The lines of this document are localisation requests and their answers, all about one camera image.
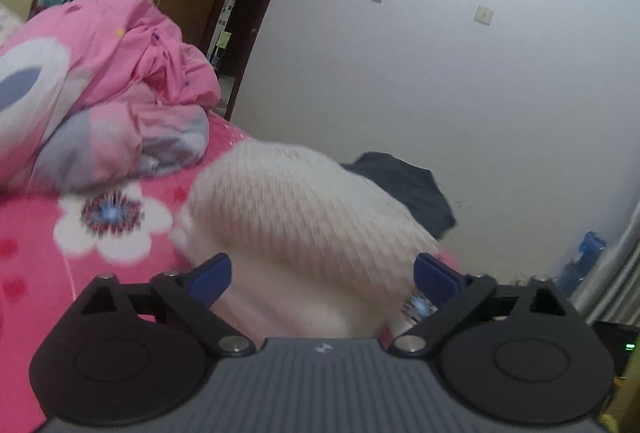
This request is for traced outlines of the beige checkered knit coat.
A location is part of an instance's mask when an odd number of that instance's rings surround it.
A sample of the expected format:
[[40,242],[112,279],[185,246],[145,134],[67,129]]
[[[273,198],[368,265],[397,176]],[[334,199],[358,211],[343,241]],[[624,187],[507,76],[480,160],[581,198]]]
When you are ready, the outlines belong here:
[[204,168],[171,239],[191,264],[230,257],[215,312],[255,342],[369,337],[413,291],[436,239],[381,187],[303,146],[245,140]]

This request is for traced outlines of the white wall switch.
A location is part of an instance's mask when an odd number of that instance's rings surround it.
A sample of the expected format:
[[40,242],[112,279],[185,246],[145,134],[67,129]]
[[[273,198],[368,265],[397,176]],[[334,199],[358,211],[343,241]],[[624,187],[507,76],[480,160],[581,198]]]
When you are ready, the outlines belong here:
[[489,26],[492,18],[494,17],[494,11],[484,6],[479,6],[474,14],[474,22],[483,26]]

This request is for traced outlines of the pink floral bed sheet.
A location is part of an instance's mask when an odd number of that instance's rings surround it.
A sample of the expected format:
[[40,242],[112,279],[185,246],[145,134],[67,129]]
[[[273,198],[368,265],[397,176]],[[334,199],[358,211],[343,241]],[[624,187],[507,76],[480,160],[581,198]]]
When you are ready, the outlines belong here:
[[29,432],[42,412],[28,382],[40,342],[94,276],[143,283],[195,266],[171,239],[176,213],[200,172],[249,138],[219,117],[194,168],[105,190],[18,195],[1,201],[1,427]]

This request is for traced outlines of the pink rabbit quilt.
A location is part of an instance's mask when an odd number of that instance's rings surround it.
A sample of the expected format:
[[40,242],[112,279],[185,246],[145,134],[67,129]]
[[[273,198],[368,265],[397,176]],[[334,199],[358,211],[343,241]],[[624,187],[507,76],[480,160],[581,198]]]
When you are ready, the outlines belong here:
[[1,187],[78,193],[196,164],[215,70],[151,0],[47,8],[1,48]]

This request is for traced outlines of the dark folded garment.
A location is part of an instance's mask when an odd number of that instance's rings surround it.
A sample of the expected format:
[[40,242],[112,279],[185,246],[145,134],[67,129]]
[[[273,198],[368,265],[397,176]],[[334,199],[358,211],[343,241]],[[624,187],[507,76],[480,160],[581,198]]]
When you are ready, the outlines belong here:
[[457,225],[454,212],[430,170],[379,152],[364,153],[352,164],[342,164],[342,167],[385,190],[435,239],[442,239]]

